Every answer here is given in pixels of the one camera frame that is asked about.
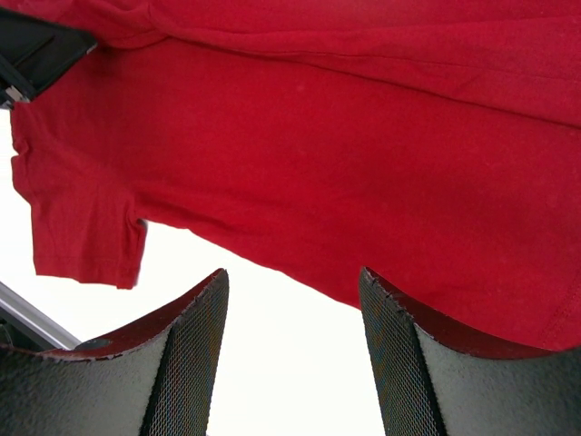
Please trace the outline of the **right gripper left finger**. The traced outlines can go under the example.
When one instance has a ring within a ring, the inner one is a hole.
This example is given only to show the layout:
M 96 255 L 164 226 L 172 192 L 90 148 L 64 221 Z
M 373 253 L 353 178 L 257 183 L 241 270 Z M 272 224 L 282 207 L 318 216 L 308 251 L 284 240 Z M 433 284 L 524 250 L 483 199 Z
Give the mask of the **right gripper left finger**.
M 228 300 L 219 269 L 73 350 L 2 344 L 2 434 L 206 434 Z

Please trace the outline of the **red t-shirt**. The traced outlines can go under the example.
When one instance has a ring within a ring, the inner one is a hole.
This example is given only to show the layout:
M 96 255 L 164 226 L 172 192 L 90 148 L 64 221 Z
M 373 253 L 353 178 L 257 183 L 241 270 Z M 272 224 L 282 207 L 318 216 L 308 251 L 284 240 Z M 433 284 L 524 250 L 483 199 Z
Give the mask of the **red t-shirt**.
M 11 115 L 38 274 L 134 287 L 149 222 L 357 305 L 369 267 L 580 343 L 577 1 L 10 1 L 98 47 Z

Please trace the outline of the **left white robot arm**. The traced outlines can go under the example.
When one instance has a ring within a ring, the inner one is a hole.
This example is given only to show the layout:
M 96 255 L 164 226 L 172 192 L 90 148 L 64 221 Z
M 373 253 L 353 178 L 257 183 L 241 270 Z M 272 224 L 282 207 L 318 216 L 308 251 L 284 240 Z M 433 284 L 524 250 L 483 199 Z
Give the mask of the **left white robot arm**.
M 28 104 L 97 46 L 88 32 L 1 9 L 1 107 Z

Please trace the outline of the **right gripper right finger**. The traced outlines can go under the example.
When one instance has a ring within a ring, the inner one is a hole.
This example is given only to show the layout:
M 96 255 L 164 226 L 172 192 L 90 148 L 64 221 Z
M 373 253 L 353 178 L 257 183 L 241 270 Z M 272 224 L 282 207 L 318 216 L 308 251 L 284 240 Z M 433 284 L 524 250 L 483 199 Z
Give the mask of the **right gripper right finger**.
M 577 435 L 580 350 L 550 351 L 458 322 L 369 268 L 359 276 L 388 435 Z

